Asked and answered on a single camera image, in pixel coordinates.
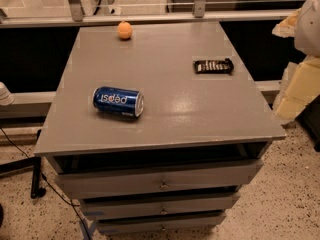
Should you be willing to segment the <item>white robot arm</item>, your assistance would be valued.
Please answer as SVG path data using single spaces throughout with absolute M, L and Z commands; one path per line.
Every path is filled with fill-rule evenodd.
M 303 6 L 272 30 L 278 37 L 293 37 L 294 47 L 306 55 L 289 62 L 273 103 L 275 116 L 287 124 L 320 95 L 320 0 L 306 0 Z

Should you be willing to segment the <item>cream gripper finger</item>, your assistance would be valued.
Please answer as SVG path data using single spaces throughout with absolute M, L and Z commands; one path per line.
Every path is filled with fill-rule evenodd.
M 294 37 L 299 13 L 300 9 L 297 9 L 280 23 L 276 24 L 272 30 L 272 34 L 282 38 Z
M 275 99 L 275 115 L 294 120 L 320 95 L 320 58 L 307 57 L 296 64 L 289 62 Z

